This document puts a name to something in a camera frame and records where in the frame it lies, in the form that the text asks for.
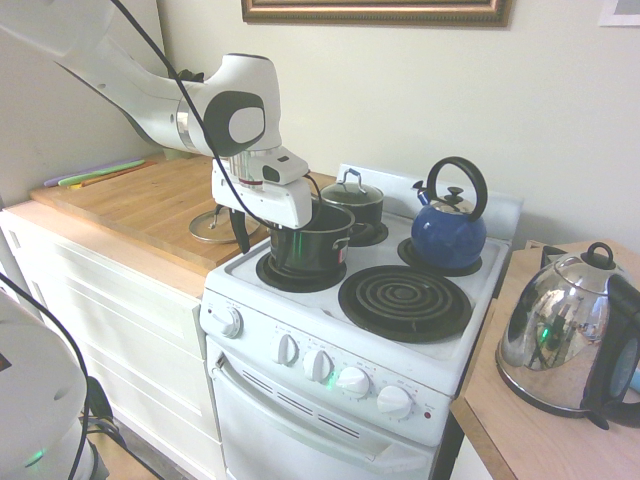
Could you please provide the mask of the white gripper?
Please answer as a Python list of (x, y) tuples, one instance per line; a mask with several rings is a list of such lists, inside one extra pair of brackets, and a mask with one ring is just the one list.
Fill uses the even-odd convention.
[[(231, 208), (231, 227), (242, 254), (250, 250), (245, 213), (251, 212), (265, 222), (292, 229), (311, 221), (312, 194), (304, 178), (284, 186), (264, 181), (260, 188), (252, 189), (242, 186), (233, 176), (230, 176), (232, 182), (227, 182), (223, 171), (213, 161), (212, 196), (217, 204)], [(289, 238), (284, 227), (271, 229), (271, 255), (276, 269), (286, 265), (289, 253)]]

